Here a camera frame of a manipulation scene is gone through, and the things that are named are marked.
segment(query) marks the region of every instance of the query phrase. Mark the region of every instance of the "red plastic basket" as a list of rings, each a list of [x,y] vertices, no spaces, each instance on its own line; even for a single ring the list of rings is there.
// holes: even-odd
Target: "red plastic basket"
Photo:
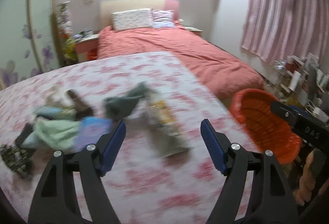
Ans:
[[[280,164],[288,164],[297,157],[302,140],[271,113],[272,101],[277,98],[263,90],[244,89],[234,95],[230,112],[262,152],[272,150]]]

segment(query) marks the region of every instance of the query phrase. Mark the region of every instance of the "flower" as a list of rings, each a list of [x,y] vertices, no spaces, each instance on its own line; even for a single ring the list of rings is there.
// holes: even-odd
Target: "flower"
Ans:
[[[42,55],[44,56],[44,65],[47,66],[50,63],[50,60],[54,57],[50,45],[47,45],[42,49]]]
[[[14,70],[15,62],[13,60],[10,60],[7,63],[6,69],[0,68],[0,78],[7,87],[14,85],[18,82],[19,74],[17,72],[14,72]]]
[[[32,33],[30,31],[30,28],[27,24],[24,25],[24,28],[22,29],[22,33],[23,33],[23,37],[25,37],[27,39],[32,39],[33,38]],[[38,34],[36,29],[34,29],[33,34],[37,39],[41,38],[41,36],[42,36],[41,34]]]
[[[28,49],[27,51],[25,51],[24,53],[24,59],[27,59],[30,55],[31,51]]]
[[[34,77],[36,75],[42,74],[41,71],[39,71],[37,68],[33,68],[31,71],[31,77]]]

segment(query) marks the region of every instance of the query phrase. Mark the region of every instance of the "bed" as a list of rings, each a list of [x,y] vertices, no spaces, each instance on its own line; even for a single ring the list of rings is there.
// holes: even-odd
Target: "bed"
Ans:
[[[137,8],[174,10],[176,28],[138,28],[115,32],[111,13]],[[168,51],[175,55],[221,101],[246,88],[263,88],[262,77],[248,64],[185,30],[178,20],[178,2],[115,0],[101,3],[98,58]]]
[[[33,120],[32,109],[44,104],[54,85],[75,89],[93,107],[96,116],[102,117],[104,98],[121,96],[142,81],[163,94],[191,150],[172,158],[159,157],[143,117],[146,104],[140,102],[125,119],[127,134],[112,171],[102,178],[106,193],[121,223],[154,224],[157,219],[157,224],[204,224],[225,177],[212,164],[200,135],[201,121],[208,118],[217,131],[248,150],[256,150],[256,146],[223,104],[169,52],[89,61],[0,91],[0,144],[13,143],[25,123]],[[25,221],[34,190],[53,152],[35,153],[31,181],[20,179],[0,159],[0,187]],[[81,213],[90,220],[78,174],[74,180]],[[249,175],[239,217],[246,209],[251,181]]]

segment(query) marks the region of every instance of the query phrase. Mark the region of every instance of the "screw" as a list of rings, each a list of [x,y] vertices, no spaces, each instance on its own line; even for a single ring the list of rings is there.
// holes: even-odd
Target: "screw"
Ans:
[[[93,150],[95,150],[96,149],[96,145],[95,144],[89,144],[88,146],[87,146],[87,150],[88,151],[93,151]]]
[[[237,143],[233,143],[232,145],[231,145],[231,148],[233,149],[233,150],[239,150],[240,148],[241,148],[241,146],[239,145],[239,144],[237,144]]]
[[[54,152],[54,156],[55,156],[55,157],[59,157],[59,156],[61,156],[61,151],[55,151],[55,152]]]
[[[266,150],[266,151],[265,151],[265,154],[266,154],[267,156],[273,156],[273,152],[272,152],[271,150]]]

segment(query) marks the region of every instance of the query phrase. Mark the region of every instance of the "nightstand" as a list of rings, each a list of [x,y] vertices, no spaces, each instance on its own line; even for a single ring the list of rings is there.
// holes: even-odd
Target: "nightstand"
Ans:
[[[89,60],[88,52],[97,51],[98,37],[99,35],[96,34],[75,41],[75,52],[77,53],[79,63],[87,62]]]
[[[193,34],[196,34],[197,36],[202,37],[202,30],[195,28],[193,26],[184,26],[184,28],[190,32],[192,32]]]

